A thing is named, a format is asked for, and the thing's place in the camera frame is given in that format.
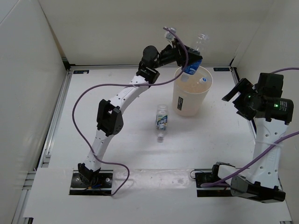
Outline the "blue label clear water bottle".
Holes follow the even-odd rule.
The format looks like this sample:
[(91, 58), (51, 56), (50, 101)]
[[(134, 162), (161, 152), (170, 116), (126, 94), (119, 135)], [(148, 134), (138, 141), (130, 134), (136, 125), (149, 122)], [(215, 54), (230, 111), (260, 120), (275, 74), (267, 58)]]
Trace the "blue label clear water bottle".
[[(202, 53), (205, 44), (208, 41), (208, 36), (207, 34), (203, 34), (203, 33), (198, 33), (196, 38), (193, 40), (192, 44), (191, 44), (191, 48), (194, 49), (195, 51)], [(183, 73), (181, 75), (180, 80), (182, 82), (187, 82), (189, 77), (193, 76), (197, 69), (199, 68), (200, 64), (202, 62), (202, 59), (200, 59), (197, 62), (194, 62), (190, 65), (188, 65), (184, 70)]]

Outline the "clear unlabelled plastic bottle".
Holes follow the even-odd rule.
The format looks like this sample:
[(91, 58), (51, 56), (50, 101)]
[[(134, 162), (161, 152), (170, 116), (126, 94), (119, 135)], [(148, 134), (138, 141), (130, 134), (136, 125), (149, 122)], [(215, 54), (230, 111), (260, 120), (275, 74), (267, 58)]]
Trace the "clear unlabelled plastic bottle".
[(208, 89), (208, 81), (205, 77), (191, 80), (187, 86), (187, 91), (190, 93), (203, 93)]

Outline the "green white label water bottle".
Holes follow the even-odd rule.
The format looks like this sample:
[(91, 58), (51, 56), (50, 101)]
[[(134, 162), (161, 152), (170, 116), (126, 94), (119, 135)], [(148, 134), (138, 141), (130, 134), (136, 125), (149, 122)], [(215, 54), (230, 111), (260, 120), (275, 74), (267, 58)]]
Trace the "green white label water bottle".
[(155, 127), (157, 133), (157, 141), (163, 142), (168, 128), (168, 106), (158, 105), (156, 110)]

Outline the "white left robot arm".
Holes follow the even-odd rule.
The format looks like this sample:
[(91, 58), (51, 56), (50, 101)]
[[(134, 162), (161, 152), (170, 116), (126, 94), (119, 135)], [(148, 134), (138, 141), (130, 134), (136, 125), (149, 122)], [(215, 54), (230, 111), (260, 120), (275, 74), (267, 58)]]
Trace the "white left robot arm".
[(89, 187), (97, 184), (102, 159), (111, 139), (123, 128), (123, 113), (140, 94), (149, 89), (159, 77), (157, 68), (176, 62), (178, 66), (190, 65), (202, 59), (200, 53), (190, 47), (175, 43), (161, 52), (150, 45), (143, 50), (138, 71), (128, 87), (109, 100), (102, 99), (97, 112), (97, 131), (92, 149), (83, 163), (78, 164), (81, 181)]

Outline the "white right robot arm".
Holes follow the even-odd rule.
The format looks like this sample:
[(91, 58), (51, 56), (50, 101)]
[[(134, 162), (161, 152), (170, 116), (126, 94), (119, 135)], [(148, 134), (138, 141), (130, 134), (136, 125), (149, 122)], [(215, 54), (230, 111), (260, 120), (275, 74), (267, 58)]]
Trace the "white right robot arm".
[(292, 121), (294, 104), (282, 98), (284, 77), (279, 74), (262, 73), (257, 84), (241, 79), (222, 100), (233, 101), (237, 114), (247, 120), (254, 120), (256, 140), (252, 161), (243, 168), (218, 162), (210, 174), (211, 184), (202, 187), (227, 184), (232, 196), (262, 203), (276, 203), (285, 200), (280, 189), (278, 165), (282, 141)]

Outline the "cream plastic bin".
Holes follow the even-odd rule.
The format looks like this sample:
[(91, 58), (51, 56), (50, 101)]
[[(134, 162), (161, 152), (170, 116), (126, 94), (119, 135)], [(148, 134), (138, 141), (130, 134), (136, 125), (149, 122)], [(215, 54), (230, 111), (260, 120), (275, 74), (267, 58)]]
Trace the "cream plastic bin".
[[(212, 87), (213, 78), (211, 73), (204, 67), (199, 67), (196, 73), (189, 77), (187, 82), (180, 80), (182, 75), (181, 68), (178, 68), (175, 72), (175, 76), (179, 76), (173, 83), (173, 98), (172, 108), (176, 114), (184, 117), (192, 117), (197, 114), (200, 106), (203, 103), (208, 91)], [(191, 80), (205, 77), (208, 81), (208, 89), (203, 93), (190, 93), (187, 91), (187, 86)]]

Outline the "blue corner sticker right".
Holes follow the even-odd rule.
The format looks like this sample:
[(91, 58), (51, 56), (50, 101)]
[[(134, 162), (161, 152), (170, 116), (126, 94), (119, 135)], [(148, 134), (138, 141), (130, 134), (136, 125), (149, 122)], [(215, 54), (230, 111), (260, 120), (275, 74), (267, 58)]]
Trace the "blue corner sticker right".
[(217, 71), (217, 72), (224, 72), (224, 71), (230, 71), (230, 68), (225, 68), (225, 67), (214, 67), (213, 70), (214, 70), (214, 71)]

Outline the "blue corner sticker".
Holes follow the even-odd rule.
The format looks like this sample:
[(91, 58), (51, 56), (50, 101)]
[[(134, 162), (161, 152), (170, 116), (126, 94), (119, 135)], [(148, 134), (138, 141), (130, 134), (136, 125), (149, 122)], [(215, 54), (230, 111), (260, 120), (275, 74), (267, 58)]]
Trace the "blue corner sticker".
[(89, 70), (74, 70), (73, 74), (88, 74)]
[(213, 70), (214, 70), (214, 71), (217, 71), (217, 72), (224, 72), (224, 71), (230, 71), (230, 68), (225, 68), (225, 67), (214, 67)]

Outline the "blue corner sticker left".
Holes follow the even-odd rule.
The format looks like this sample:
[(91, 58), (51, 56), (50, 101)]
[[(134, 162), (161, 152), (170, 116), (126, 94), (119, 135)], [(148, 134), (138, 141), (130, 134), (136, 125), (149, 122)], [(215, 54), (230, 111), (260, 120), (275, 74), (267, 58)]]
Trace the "blue corner sticker left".
[(88, 74), (89, 70), (74, 70), (73, 74)]

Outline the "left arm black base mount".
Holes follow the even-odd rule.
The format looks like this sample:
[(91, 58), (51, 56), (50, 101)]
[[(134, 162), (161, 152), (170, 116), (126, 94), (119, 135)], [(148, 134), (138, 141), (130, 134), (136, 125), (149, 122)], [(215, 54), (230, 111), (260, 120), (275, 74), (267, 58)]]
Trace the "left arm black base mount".
[(113, 174), (113, 170), (101, 170), (91, 182), (83, 182), (79, 172), (74, 170), (69, 195), (109, 196), (112, 194)]

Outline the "aluminium table edge rail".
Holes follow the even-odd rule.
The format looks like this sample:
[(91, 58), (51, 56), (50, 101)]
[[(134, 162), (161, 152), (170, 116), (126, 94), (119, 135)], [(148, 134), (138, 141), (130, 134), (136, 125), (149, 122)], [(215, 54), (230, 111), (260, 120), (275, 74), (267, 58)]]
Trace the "aluminium table edge rail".
[(16, 211), (14, 213), (14, 217), (12, 220), (13, 224), (31, 224), (33, 222), (32, 217), (23, 217), (26, 204), (28, 201), (29, 194), (31, 192), (31, 188), (34, 182), (34, 178), (36, 175), (36, 172), (39, 168), (47, 168), (50, 163), (50, 158), (55, 142), (56, 132), (58, 129), (58, 124), (61, 119), (61, 114), (63, 111), (63, 106), (65, 103), (65, 99), (67, 96), (67, 91), (70, 85), (72, 74), (69, 70), (67, 70), (65, 78), (63, 80), (57, 103), (54, 109), (54, 113), (51, 119), (50, 126), (48, 128), (48, 132), (41, 150), (40, 157), (38, 159), (38, 162), (33, 170), (30, 170), (26, 172), (26, 178), (22, 182), (22, 189), (21, 189), (21, 196), (19, 198), (19, 202), (16, 208)]

